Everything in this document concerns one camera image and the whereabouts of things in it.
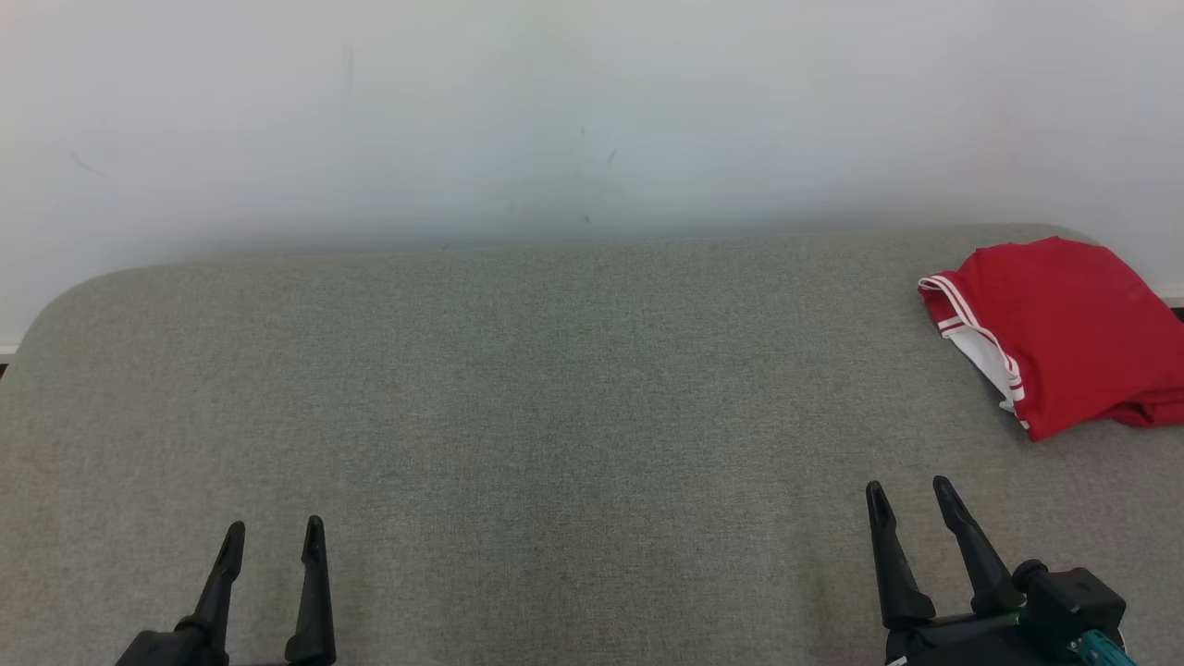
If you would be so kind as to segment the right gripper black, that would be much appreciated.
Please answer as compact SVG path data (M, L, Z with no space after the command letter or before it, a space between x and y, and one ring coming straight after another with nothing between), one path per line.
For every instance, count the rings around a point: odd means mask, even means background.
M1017 611L1025 596L946 476L931 481L944 526L955 536L972 585L973 614L935 617L920 591L896 532L883 485L866 487L887 665L1063 665L1067 620Z

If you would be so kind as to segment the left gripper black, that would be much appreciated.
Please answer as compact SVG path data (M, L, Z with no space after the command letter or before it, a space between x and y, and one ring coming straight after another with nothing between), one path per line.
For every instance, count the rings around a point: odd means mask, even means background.
M229 665L224 649L229 606L232 587L242 572L245 534L242 520L229 526L195 610L176 625L178 630L139 632L116 660L116 666ZM320 517L310 517L307 521L301 564L300 615L285 643L284 659L288 665L333 665L337 662L337 632L332 610L327 539Z

